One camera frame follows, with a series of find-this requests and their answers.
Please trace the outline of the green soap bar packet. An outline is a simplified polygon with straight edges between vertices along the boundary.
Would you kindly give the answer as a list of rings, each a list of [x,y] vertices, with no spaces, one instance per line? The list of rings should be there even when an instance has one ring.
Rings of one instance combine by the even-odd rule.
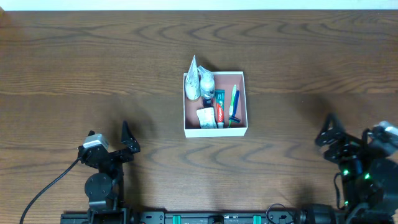
[[[200,127],[202,129],[216,129],[217,123],[215,121],[214,108],[203,108],[197,110]]]

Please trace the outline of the white cream tube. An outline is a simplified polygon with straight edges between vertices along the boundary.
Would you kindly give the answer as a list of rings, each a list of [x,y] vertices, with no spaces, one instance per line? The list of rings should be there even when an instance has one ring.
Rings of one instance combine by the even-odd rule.
[[[185,77],[185,95],[191,101],[195,101],[200,97],[200,81],[195,55],[193,56],[187,76]]]

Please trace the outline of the clear spray bottle blue liquid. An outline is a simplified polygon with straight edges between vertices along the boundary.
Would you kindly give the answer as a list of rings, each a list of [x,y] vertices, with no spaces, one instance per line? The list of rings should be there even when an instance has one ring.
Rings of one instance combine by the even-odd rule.
[[[202,66],[198,67],[198,72],[201,76],[200,91],[204,108],[213,106],[213,98],[215,97],[215,80],[211,71]]]

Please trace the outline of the blue disposable razor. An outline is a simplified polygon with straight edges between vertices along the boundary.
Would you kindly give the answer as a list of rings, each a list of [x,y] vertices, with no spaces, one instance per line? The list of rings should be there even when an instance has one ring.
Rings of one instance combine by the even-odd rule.
[[[231,126],[231,123],[239,123],[240,122],[240,119],[235,117],[235,115],[237,113],[237,108],[238,108],[239,94],[240,94],[240,91],[236,90],[236,95],[235,95],[235,99],[234,99],[234,113],[233,113],[233,117],[229,118],[230,126]]]

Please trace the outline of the green toothpaste tube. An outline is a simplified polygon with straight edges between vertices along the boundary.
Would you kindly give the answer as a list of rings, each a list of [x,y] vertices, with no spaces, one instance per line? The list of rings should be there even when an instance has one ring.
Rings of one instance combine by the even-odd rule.
[[[216,122],[218,128],[224,128],[224,90],[215,90]]]

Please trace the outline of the green white toothbrush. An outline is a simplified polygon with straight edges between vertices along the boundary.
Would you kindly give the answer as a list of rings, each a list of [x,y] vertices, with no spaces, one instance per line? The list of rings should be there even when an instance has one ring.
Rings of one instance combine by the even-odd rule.
[[[233,113],[234,113],[234,99],[235,99],[235,95],[236,95],[236,90],[237,90],[237,86],[234,85],[233,89],[231,91],[231,104],[229,106],[229,118],[233,117]]]

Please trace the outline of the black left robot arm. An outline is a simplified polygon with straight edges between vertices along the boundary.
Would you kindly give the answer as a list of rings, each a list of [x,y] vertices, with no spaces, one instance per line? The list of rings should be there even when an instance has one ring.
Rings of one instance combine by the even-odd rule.
[[[115,210],[123,201],[123,164],[133,161],[134,154],[141,151],[126,121],[122,125],[121,143],[125,148],[109,152],[109,142],[104,135],[90,131],[78,148],[80,162],[98,171],[85,184],[92,211]]]

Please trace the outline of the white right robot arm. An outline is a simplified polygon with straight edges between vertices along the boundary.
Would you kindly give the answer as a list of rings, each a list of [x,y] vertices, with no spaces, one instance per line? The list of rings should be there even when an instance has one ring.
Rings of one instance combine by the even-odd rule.
[[[361,137],[348,134],[334,114],[328,114],[315,138],[326,146],[324,159],[338,165],[344,204],[336,221],[342,223],[393,223],[397,210],[397,126],[381,121]]]

